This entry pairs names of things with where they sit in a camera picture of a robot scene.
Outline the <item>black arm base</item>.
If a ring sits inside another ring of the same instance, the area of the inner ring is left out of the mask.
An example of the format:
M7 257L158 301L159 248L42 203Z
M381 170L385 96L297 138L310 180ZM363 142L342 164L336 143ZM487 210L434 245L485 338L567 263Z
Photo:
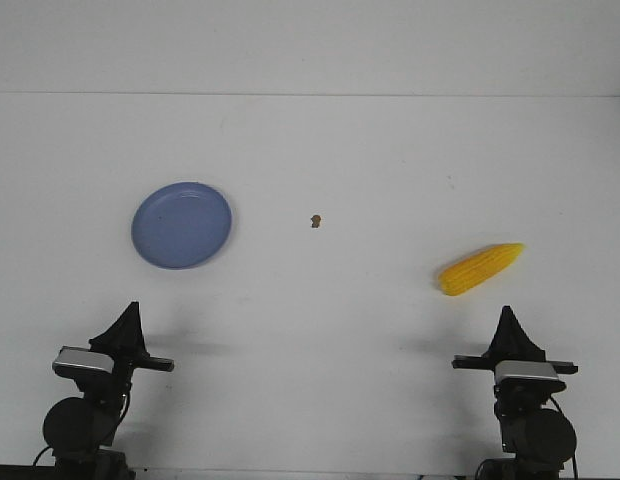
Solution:
M83 461L61 458L54 466L1 465L0 480L132 480L136 472L123 452L98 450Z
M560 479L560 475L559 471L532 472L526 470L524 464L516 458L500 458L483 460L471 476L471 479Z

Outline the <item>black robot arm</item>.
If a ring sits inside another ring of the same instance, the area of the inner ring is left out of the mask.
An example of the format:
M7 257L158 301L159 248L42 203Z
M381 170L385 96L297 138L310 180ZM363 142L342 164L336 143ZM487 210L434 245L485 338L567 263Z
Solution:
M56 457L90 455L112 444L127 414L138 369L171 372L174 361L147 351L137 301L90 339L88 347L61 347L52 370L73 381L81 395L59 401L44 419L43 436Z
M489 371L494 378L494 414L502 449L515 455L530 472L558 471L576 452L572 423L546 407L553 395L566 390L563 375L574 375L572 362L552 361L525 333L513 309L501 310L495 334L480 356L457 355L455 369Z

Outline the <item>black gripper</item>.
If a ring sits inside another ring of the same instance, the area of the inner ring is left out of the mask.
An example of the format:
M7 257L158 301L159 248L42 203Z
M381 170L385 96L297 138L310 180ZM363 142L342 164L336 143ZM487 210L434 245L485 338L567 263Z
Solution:
M490 360L503 357L507 351L510 358L518 360ZM546 352L528 337L513 309L505 305L501 309L494 336L482 357L456 355L452 367L490 371L494 377L496 398L527 396L547 400L567 388L561 376L577 374L578 366L572 362L545 360Z
M140 305L136 301L105 332L90 339L89 345L90 357L84 360L75 384L93 400L115 400L126 395L136 370L174 370L173 359L148 353Z

